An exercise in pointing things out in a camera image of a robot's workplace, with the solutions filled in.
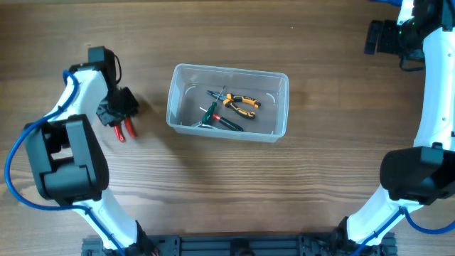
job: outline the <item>black bracket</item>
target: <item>black bracket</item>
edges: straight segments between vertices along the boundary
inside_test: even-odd
[[[429,206],[436,199],[455,193],[455,152],[442,145],[419,146],[387,153],[382,160],[380,181],[390,199],[407,199]]]
[[[139,103],[128,87],[119,88],[116,81],[115,54],[104,46],[88,50],[88,63],[72,65],[70,72],[81,70],[101,71],[107,84],[107,96],[97,109],[97,116],[104,126],[120,124],[138,113]]]
[[[53,199],[60,206],[101,199],[109,183],[109,170],[86,115],[45,123],[27,136],[25,145],[36,188],[43,198]],[[54,159],[52,154],[62,148],[71,148],[73,156]]]

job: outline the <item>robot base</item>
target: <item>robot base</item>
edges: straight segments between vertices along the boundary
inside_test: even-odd
[[[149,235],[160,256],[347,256],[351,252],[330,252],[330,233],[301,235],[180,237]],[[103,250],[101,239],[84,239],[81,256],[117,256]],[[127,255],[138,255],[127,250]],[[378,246],[365,247],[359,256],[397,256],[394,233],[388,233]]]

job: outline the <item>transparent box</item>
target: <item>transparent box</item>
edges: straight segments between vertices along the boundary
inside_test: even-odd
[[[261,102],[255,108],[244,102],[235,104],[254,119],[245,119],[217,101],[215,114],[240,125],[244,131],[231,131],[216,119],[210,125],[218,129],[192,127],[202,120],[205,112],[215,101],[207,90],[223,94],[232,93],[255,98]],[[289,109],[289,79],[285,74],[237,68],[220,68],[204,65],[179,64],[173,72],[169,90],[166,121],[176,132],[205,137],[240,139],[256,142],[276,142],[286,133]]]

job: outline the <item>wooden table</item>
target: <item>wooden table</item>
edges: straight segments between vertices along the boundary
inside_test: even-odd
[[[93,126],[110,188],[148,234],[329,231],[379,185],[390,150],[412,146],[424,73],[398,57],[364,55],[368,24],[399,9],[367,1],[201,1],[0,6],[0,162],[27,122],[63,91],[61,73],[107,46],[122,85],[141,103],[138,139]],[[285,73],[287,133],[276,144],[175,133],[165,121],[179,63]],[[18,190],[37,194],[23,147],[12,166]],[[413,213],[428,228],[455,215],[454,201]],[[75,213],[29,209],[0,183],[0,255],[79,255],[95,232]],[[455,233],[437,237],[406,221],[393,229],[400,255],[450,255]]]

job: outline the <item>blue cable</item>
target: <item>blue cable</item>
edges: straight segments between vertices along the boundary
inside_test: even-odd
[[[403,0],[369,0],[369,1],[385,3],[385,4],[392,4],[393,6],[398,6],[398,7],[400,7],[401,3],[403,2]]]
[[[378,231],[375,231],[373,232],[373,234],[371,236],[369,236],[367,239],[365,239],[362,244],[359,246],[359,248],[357,248],[357,250],[353,253],[351,253],[349,256],[356,256],[357,254],[360,253],[360,251],[362,251],[362,249],[367,245],[368,242],[370,242],[373,238],[376,238],[378,237],[382,232],[384,232],[384,230],[392,225],[392,223],[400,216],[402,215],[403,212],[401,211],[401,209],[399,209],[396,214],[394,214],[391,219],[389,219],[389,221],[387,221]]]
[[[410,212],[407,211],[407,209],[405,208],[405,216],[406,216],[406,219],[407,219],[407,222],[417,231],[420,231],[422,233],[425,233],[425,234],[430,234],[430,235],[441,235],[441,234],[444,234],[444,233],[447,233],[449,231],[452,231],[453,229],[455,229],[455,220],[453,223],[450,223],[448,226],[446,226],[445,228],[440,228],[440,229],[436,229],[436,230],[429,230],[429,229],[426,229],[426,228],[422,228],[420,227],[418,224],[416,224],[412,219],[411,219],[411,215],[410,215]]]
[[[25,204],[28,207],[32,207],[38,210],[83,210],[86,215],[89,215],[89,217],[92,219],[93,223],[109,238],[109,240],[112,241],[112,243],[115,245],[115,247],[119,250],[120,254],[122,256],[126,256],[125,252],[123,251],[122,247],[119,245],[119,243],[112,237],[109,232],[101,225],[101,223],[96,219],[96,217],[93,215],[93,212],[91,211],[90,208],[85,207],[85,206],[41,206],[35,203],[32,203],[25,199],[21,194],[14,188],[13,182],[11,180],[11,162],[13,161],[14,154],[17,152],[17,149],[19,146],[22,144],[22,142],[25,140],[27,135],[29,135],[34,129],[39,128],[41,125],[45,124],[49,119],[58,116],[59,114],[62,114],[71,104],[71,102],[74,100],[76,93],[77,93],[77,87],[79,86],[79,82],[77,81],[76,77],[70,73],[68,70],[63,71],[63,79],[65,81],[66,85],[66,80],[67,78],[70,77],[73,80],[74,84],[74,90],[71,92],[71,95],[69,98],[66,100],[65,103],[63,103],[62,106],[60,106],[55,112],[46,115],[45,117],[42,117],[38,121],[34,122],[32,125],[27,127],[25,131],[22,132],[21,136],[18,138],[16,143],[14,143],[13,148],[8,154],[8,157],[6,158],[6,163],[5,163],[5,181],[6,185],[8,186],[8,189],[10,192],[13,194],[14,197],[17,198],[17,200],[23,204]]]

